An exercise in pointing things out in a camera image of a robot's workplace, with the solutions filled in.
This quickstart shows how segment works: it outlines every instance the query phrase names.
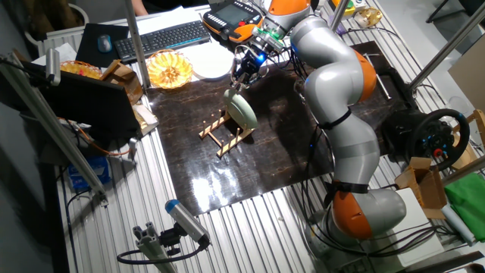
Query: black work mat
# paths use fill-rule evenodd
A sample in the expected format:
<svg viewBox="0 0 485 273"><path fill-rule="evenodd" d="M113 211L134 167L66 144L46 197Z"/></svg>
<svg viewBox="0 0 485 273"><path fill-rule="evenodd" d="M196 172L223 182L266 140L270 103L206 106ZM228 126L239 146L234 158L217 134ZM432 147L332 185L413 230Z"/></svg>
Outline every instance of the black work mat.
<svg viewBox="0 0 485 273"><path fill-rule="evenodd" d="M355 47L357 51L380 53L373 42ZM373 56L374 66L389 66L386 59ZM296 76L273 66L269 74L242 95L258 118L258 128L221 159L219 146L199 132L212 122L211 114L223 110L222 97L230 79L198 81L177 90L148 91L153 113L158 117L158 132L179 201L198 215L253 196L304 180L308 144L315 122L299 94L293 90ZM367 121L380 138L381 153L385 145L379 126L393 108L402 105L398 99L385 100L380 87L365 102L351 107L354 114ZM236 124L228 121L213 134L226 143L236 135ZM310 176L333 170L327 144L318 144Z"/></svg>
<svg viewBox="0 0 485 273"><path fill-rule="evenodd" d="M77 50L76 61L84 61L96 67L108 67L113 60L119 59L114 42L128 37L128 27L104 24L87 24L84 28L83 39ZM101 53L98 50L98 38L101 35L111 37L112 50Z"/></svg>

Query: black steering wheel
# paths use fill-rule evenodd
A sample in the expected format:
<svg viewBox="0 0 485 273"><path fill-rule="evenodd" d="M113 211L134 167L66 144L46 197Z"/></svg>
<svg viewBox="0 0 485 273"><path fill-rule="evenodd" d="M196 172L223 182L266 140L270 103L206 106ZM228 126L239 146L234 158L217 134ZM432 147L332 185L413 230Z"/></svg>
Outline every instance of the black steering wheel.
<svg viewBox="0 0 485 273"><path fill-rule="evenodd" d="M460 124L460 140L457 146L453 146L454 137L450 130L442 132L436 130L433 123L440 123L442 117L452 117ZM431 112L411 132L406 143L405 159L407 162L415 156L417 147L432 151L434 157L442 156L444 160L438 163L440 171L451 167L463 154L470 140L470 126L465 116L452 109L440 109Z"/></svg>

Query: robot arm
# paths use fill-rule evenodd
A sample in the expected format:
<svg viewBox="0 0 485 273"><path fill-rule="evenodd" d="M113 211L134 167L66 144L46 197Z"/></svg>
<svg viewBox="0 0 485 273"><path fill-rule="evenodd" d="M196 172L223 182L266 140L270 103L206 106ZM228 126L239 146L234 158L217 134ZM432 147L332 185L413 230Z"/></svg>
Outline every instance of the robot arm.
<svg viewBox="0 0 485 273"><path fill-rule="evenodd" d="M293 50L300 60L316 68L305 81L305 101L319 124L333 125L325 133L335 158L334 181L350 188L364 185L366 189L379 163L380 150L374 130L351 114L348 105L372 94L376 73L323 19L311 14L307 0L273 0L261 29L253 30L254 37L248 44L252 50L234 76L249 79L270 53L280 52L283 47L277 42L293 29ZM401 197L392 190L340 190L332 197L333 227L328 231L339 242L348 242L349 237L368 239L388 231L406 213Z"/></svg>

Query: computer mouse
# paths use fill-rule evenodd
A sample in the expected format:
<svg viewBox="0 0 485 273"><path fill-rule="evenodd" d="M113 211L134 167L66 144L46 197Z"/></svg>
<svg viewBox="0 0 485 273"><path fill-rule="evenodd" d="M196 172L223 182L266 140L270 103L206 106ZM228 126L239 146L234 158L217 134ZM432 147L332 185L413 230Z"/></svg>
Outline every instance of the computer mouse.
<svg viewBox="0 0 485 273"><path fill-rule="evenodd" d="M111 37L109 35L101 35L98 37L98 50L101 53L108 53L113 49L111 45Z"/></svg>

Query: chair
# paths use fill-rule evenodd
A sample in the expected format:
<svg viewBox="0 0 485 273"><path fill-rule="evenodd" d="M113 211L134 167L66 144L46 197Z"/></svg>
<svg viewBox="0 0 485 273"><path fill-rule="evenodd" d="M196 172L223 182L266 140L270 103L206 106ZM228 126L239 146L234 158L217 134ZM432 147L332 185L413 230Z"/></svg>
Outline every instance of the chair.
<svg viewBox="0 0 485 273"><path fill-rule="evenodd" d="M439 16L435 18L436 14L443 8L443 6L448 2L449 0L444 0L440 6L430 15L430 17L426 20L426 23L433 23L436 20L441 20L445 17L452 16L454 14L458 14L461 12L465 12L468 16L471 16L484 2L485 0L459 0L460 4L463 6L463 10L460 11L454 11L450 14L446 14L443 16ZM480 22L480 25L483 27L485 26L485 20Z"/></svg>

